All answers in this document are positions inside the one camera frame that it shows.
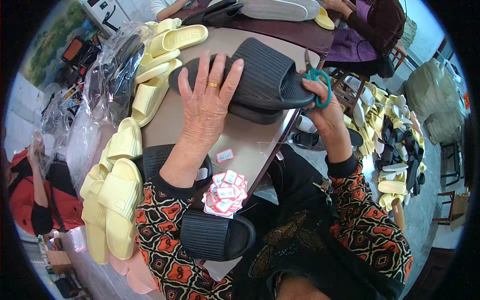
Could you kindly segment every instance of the tabletop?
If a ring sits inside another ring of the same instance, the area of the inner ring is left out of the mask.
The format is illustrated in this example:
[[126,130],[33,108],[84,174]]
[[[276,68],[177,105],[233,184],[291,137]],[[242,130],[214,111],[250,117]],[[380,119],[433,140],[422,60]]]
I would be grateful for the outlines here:
[[[197,0],[199,6],[192,9],[181,9],[171,18],[185,19],[189,15],[198,12],[207,7],[211,0]],[[339,12],[328,10],[328,16],[335,24],[334,30],[321,28],[314,20],[304,22],[287,22],[275,20],[257,20],[249,18],[243,14],[238,14],[232,18],[228,28],[255,32],[258,34],[276,37],[289,43],[308,48],[317,53],[320,62],[326,59],[328,51],[332,46],[333,39],[337,32],[338,23],[341,14]]]
[[[305,69],[304,48],[291,43],[252,32],[229,28],[210,27],[208,38],[203,43],[181,50],[178,59],[184,64],[200,56],[203,50],[215,54],[224,52],[231,56],[247,38],[255,37],[266,45],[289,56],[295,61],[297,71]],[[319,62],[319,56],[310,51],[312,64]],[[165,95],[152,121],[142,128],[143,146],[174,144],[183,126],[182,99],[173,89]],[[285,110],[283,117],[275,124],[259,125],[228,114],[222,135],[209,155],[214,165],[214,174],[228,169],[245,175],[250,195],[266,167],[275,156],[277,145],[282,143],[295,120],[298,109]],[[216,154],[231,149],[235,158],[224,163],[216,162]]]

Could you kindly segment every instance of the scissors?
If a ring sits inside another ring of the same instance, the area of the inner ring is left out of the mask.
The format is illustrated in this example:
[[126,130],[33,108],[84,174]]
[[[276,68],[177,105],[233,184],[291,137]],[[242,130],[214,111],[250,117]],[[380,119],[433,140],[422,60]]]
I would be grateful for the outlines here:
[[[305,65],[307,66],[307,71],[303,73],[303,77],[309,80],[318,81],[318,76],[321,75],[327,81],[328,97],[325,103],[320,102],[319,96],[315,97],[315,106],[317,106],[318,108],[325,108],[328,106],[328,104],[330,104],[330,99],[332,97],[332,87],[330,85],[330,78],[325,72],[321,70],[317,70],[316,68],[312,67],[312,64],[310,63],[310,56],[308,55],[308,49],[305,49]],[[313,110],[312,108],[309,108],[309,109],[306,109],[305,111],[311,112],[312,110]]]

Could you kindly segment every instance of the teal scissors handle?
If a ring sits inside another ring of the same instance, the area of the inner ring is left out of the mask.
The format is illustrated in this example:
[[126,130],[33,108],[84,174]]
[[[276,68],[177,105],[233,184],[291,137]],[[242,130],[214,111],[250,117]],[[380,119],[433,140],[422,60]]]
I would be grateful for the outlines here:
[[[325,101],[325,103],[322,103],[320,102],[320,97],[319,96],[316,96],[315,97],[315,106],[317,106],[318,108],[325,108],[328,106],[328,104],[330,104],[330,99],[332,97],[332,87],[330,85],[330,78],[328,77],[328,75],[321,71],[321,70],[317,70],[317,69],[310,69],[308,70],[308,72],[306,73],[303,73],[303,77],[309,79],[309,80],[313,80],[313,81],[318,81],[318,76],[323,76],[326,81],[327,81],[327,86],[328,86],[328,97],[327,97],[327,100]],[[311,112],[313,109],[312,108],[309,108],[309,109],[306,109],[305,111],[306,112]]]

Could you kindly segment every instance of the red jacket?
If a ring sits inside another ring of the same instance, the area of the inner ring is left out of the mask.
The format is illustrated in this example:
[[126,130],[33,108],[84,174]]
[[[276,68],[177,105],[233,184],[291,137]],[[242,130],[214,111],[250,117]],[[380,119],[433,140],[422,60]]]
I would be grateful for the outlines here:
[[[12,168],[26,159],[27,150],[25,149],[19,154],[16,154],[12,159]],[[60,229],[60,225],[55,217],[52,205],[52,198],[50,194],[50,182],[48,180],[44,183],[45,193],[48,198],[48,208],[52,213],[53,228]],[[55,187],[52,187],[55,204],[57,206],[63,225],[66,230],[73,229],[84,225],[82,220],[83,205],[77,197],[63,192]],[[10,208],[12,210],[13,219],[18,226],[26,232],[35,235],[31,224],[32,209],[34,207],[34,188],[33,177],[27,176],[20,180],[10,196]]]

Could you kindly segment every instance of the clear plastic bag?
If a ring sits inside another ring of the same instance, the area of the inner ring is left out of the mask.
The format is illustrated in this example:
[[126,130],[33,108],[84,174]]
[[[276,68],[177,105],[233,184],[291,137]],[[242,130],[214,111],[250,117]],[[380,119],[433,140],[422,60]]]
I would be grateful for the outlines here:
[[146,43],[155,34],[153,26],[128,22],[103,45],[85,76],[83,96],[88,115],[114,126],[128,116],[136,71]]

